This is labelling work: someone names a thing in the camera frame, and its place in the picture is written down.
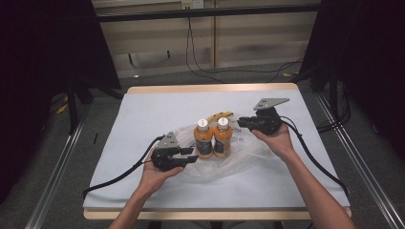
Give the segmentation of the person's left hand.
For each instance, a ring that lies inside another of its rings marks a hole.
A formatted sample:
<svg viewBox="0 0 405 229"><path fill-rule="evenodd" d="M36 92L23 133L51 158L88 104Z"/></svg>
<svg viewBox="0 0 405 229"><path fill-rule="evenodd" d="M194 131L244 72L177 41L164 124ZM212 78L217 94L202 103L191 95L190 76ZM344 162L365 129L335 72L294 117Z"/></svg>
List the person's left hand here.
<svg viewBox="0 0 405 229"><path fill-rule="evenodd" d="M147 198L157 192L168 178L174 177L183 171L182 167L175 167L169 171L163 172L155 167L151 156L152 153L149 153L143 163L142 176L137 188L137 192Z"/></svg>

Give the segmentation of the person's right hand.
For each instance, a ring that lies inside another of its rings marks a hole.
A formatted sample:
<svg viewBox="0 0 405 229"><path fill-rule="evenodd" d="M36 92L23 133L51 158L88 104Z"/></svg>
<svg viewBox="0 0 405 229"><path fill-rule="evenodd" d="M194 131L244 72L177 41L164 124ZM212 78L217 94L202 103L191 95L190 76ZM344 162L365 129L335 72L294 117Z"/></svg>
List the person's right hand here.
<svg viewBox="0 0 405 229"><path fill-rule="evenodd" d="M290 139L288 127L285 124L273 135L265 135L258 130L253 130L252 133L262 140L285 163L290 163L297 157Z"/></svg>

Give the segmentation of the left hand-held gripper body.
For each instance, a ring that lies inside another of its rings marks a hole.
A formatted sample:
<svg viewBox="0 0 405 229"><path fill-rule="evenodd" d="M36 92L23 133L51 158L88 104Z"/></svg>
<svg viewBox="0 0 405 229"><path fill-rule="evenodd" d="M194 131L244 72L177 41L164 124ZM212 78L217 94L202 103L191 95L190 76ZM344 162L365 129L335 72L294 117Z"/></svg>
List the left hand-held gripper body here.
<svg viewBox="0 0 405 229"><path fill-rule="evenodd" d="M180 151L180 143L177 141L175 134L170 132L155 147L151 159L155 167L163 172L175 167L184 168L187 164L183 163L183 159L190 155L182 156Z"/></svg>

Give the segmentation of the metal floor rail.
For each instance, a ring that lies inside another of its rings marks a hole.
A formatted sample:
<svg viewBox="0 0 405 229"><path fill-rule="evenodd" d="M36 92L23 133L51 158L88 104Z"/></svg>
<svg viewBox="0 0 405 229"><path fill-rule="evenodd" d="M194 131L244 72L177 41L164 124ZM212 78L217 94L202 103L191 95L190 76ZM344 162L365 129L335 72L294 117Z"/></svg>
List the metal floor rail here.
<svg viewBox="0 0 405 229"><path fill-rule="evenodd" d="M45 217L52 205L57 188L63 178L67 165L69 164L70 157L75 150L76 143L79 140L84 122L87 119L90 110L91 105L86 105L84 107L77 126L74 128L74 131L69 134L61 155L55 164L52 175L42 192L39 201L37 201L25 229L41 229Z"/></svg>
<svg viewBox="0 0 405 229"><path fill-rule="evenodd" d="M394 204L383 191L382 187L374 177L366 161L358 151L350 135L342 124L337 124L333 129L343 144L349 158L352 161L358 174L361 176L363 183L373 197L374 202L379 208L385 220L391 229L405 229L405 221L398 214Z"/></svg>

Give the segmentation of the yellow banana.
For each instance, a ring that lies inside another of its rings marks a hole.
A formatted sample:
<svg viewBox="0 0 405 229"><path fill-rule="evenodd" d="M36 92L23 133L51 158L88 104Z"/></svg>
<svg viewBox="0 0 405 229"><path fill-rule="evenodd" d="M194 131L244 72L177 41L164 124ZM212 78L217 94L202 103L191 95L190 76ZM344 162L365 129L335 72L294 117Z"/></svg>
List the yellow banana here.
<svg viewBox="0 0 405 229"><path fill-rule="evenodd" d="M209 116L206 120L209 123L211 123L211 122L217 122L221 117L231 117L231 116L233 116L232 112L219 112L219 113Z"/></svg>

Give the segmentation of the black stand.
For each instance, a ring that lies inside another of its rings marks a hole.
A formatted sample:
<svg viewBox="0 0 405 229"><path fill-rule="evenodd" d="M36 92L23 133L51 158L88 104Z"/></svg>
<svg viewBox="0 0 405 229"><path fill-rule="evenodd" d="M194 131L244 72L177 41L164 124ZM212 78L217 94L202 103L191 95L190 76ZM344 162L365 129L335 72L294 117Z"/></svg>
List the black stand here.
<svg viewBox="0 0 405 229"><path fill-rule="evenodd" d="M76 109L76 101L78 98L82 104L91 104L94 98L89 90L89 81L77 77L70 78L66 85L66 93L68 97L68 108L70 116L70 131L72 135L78 126L78 115Z"/></svg>
<svg viewBox="0 0 405 229"><path fill-rule="evenodd" d="M337 79L336 68L328 63L319 64L310 78L310 87L314 92L322 92L329 85L330 110L335 117L338 117Z"/></svg>

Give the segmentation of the black horizontal bar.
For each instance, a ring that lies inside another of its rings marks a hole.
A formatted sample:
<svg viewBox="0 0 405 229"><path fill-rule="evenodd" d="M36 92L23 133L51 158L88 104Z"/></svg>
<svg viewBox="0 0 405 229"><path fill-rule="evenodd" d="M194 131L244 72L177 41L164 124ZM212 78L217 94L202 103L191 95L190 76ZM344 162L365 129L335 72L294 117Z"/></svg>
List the black horizontal bar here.
<svg viewBox="0 0 405 229"><path fill-rule="evenodd" d="M96 20L100 23L106 23L106 22L140 21L140 20L211 17L211 16L233 16L233 15L248 15L248 14L294 13L294 12L310 12L320 10L321 10L320 4L217 8L217 9L198 9L198 10L165 10L165 11L150 11L150 12L104 13L98 14L96 16Z"/></svg>

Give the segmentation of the orange juice bottle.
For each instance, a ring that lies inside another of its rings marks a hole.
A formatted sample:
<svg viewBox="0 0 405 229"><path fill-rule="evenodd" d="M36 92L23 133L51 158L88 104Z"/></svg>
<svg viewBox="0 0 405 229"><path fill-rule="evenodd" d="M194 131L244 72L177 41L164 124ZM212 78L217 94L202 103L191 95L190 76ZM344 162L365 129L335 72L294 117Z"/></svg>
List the orange juice bottle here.
<svg viewBox="0 0 405 229"><path fill-rule="evenodd" d="M214 142L214 154L219 158L226 158L230 155L230 139L233 135L233 129L229 124L229 120L226 117L218 119L217 124L213 129L215 142Z"/></svg>
<svg viewBox="0 0 405 229"><path fill-rule="evenodd" d="M200 119L194 129L194 138L196 141L196 154L199 158L210 158L213 154L212 146L213 131L206 119Z"/></svg>

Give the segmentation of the white wall socket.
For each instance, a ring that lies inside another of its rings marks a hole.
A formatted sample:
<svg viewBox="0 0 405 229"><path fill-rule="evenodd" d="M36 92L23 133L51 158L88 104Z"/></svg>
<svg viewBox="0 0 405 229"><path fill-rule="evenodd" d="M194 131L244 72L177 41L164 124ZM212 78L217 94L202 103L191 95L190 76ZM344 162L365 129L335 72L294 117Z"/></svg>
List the white wall socket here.
<svg viewBox="0 0 405 229"><path fill-rule="evenodd" d="M203 0L181 0L183 10L198 10L204 8Z"/></svg>

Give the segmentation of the black curtain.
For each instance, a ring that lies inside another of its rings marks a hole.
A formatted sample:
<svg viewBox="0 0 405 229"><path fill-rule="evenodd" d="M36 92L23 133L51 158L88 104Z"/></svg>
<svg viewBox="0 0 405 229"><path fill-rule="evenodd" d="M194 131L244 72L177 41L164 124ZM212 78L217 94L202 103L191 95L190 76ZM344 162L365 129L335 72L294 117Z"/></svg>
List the black curtain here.
<svg viewBox="0 0 405 229"><path fill-rule="evenodd" d="M300 71L339 78L405 160L405 0L320 0Z"/></svg>
<svg viewBox="0 0 405 229"><path fill-rule="evenodd" d="M36 150L52 99L118 89L92 0L0 0L0 204Z"/></svg>

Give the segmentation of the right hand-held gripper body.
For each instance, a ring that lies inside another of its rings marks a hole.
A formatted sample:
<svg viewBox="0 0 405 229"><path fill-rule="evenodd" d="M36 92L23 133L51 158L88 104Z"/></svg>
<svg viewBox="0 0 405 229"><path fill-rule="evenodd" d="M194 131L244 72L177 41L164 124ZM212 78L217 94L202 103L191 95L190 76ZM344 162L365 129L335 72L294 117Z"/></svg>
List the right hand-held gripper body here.
<svg viewBox="0 0 405 229"><path fill-rule="evenodd" d="M265 135L277 133L282 120L275 107L286 102L288 98L262 98L254 107L256 115L253 117L251 130L258 130Z"/></svg>

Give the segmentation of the clear plastic bag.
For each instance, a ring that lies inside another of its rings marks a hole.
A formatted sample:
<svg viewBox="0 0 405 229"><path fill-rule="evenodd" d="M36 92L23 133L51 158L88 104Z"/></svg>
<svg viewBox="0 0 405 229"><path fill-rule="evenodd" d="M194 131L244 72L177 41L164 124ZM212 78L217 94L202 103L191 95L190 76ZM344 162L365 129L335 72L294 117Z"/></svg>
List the clear plastic bag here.
<svg viewBox="0 0 405 229"><path fill-rule="evenodd" d="M240 128L235 120L231 121L230 127L233 129L233 135L230 138L230 155L225 158L212 155L187 164L179 174L181 180L203 182L233 176L253 168L260 162L276 158L263 141L257 139L248 129Z"/></svg>

